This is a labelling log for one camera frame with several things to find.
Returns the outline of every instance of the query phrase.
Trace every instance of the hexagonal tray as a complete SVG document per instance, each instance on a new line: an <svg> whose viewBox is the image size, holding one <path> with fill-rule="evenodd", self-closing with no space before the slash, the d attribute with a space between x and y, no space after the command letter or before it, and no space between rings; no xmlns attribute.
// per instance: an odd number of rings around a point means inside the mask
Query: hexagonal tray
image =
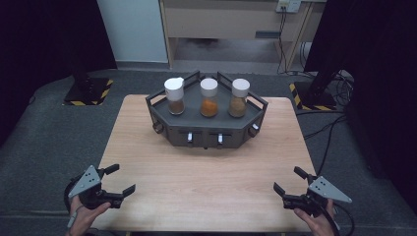
<svg viewBox="0 0 417 236"><path fill-rule="evenodd" d="M164 88L146 98L154 130L177 147L240 147L261 130L268 103L249 91L246 114L240 118L232 117L227 111L232 79L218 72L218 112L214 117L205 117L200 113L203 100L200 81L204 78L201 77L200 71L184 78L185 110L180 115L172 115L169 112L166 97L160 99L161 95L165 95Z"/></svg>

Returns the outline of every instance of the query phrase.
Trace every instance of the jar lid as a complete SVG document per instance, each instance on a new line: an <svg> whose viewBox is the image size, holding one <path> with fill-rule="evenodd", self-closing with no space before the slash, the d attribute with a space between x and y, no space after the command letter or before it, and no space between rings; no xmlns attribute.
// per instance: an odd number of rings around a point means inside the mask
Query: jar lid
<svg viewBox="0 0 417 236"><path fill-rule="evenodd" d="M232 93L237 97L245 97L248 95L251 84L245 79L236 79L232 83Z"/></svg>
<svg viewBox="0 0 417 236"><path fill-rule="evenodd" d="M165 93L169 100L179 100L184 96L184 79L171 78L165 81Z"/></svg>
<svg viewBox="0 0 417 236"><path fill-rule="evenodd" d="M217 94L217 80L212 78L203 79L200 82L203 96L215 96Z"/></svg>

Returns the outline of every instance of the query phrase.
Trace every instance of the wooden table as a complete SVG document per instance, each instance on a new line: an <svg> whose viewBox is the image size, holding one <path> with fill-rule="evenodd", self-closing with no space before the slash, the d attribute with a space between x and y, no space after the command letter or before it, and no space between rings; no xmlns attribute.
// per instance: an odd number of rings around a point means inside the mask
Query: wooden table
<svg viewBox="0 0 417 236"><path fill-rule="evenodd" d="M309 231L273 190L301 195L307 182L293 172L314 174L288 98L263 97L268 110L261 131L237 149L173 147L151 126L145 95L126 96L100 168L103 189L136 192L92 227L123 231L290 232Z"/></svg>

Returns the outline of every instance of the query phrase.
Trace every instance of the glass jar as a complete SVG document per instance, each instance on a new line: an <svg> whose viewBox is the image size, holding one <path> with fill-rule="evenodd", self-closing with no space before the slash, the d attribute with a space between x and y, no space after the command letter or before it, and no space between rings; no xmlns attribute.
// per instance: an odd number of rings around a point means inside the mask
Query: glass jar
<svg viewBox="0 0 417 236"><path fill-rule="evenodd" d="M168 110L173 115L184 112L184 79L171 78L165 81L165 94L168 99Z"/></svg>
<svg viewBox="0 0 417 236"><path fill-rule="evenodd" d="M202 90L202 105L200 112L206 117L212 117L217 114L217 80L212 78L203 79L200 82Z"/></svg>
<svg viewBox="0 0 417 236"><path fill-rule="evenodd" d="M233 117L242 117L246 113L246 96L251 85L245 79L236 79L232 83L232 96L229 103L229 114Z"/></svg>

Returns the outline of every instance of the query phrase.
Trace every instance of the brown spice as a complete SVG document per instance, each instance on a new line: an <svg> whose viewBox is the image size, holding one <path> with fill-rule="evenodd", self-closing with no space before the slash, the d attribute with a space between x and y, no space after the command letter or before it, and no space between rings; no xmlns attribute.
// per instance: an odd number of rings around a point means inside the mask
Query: brown spice
<svg viewBox="0 0 417 236"><path fill-rule="evenodd" d="M200 112L207 117L211 117L217 114L217 102L210 100L208 98L203 99L202 107Z"/></svg>

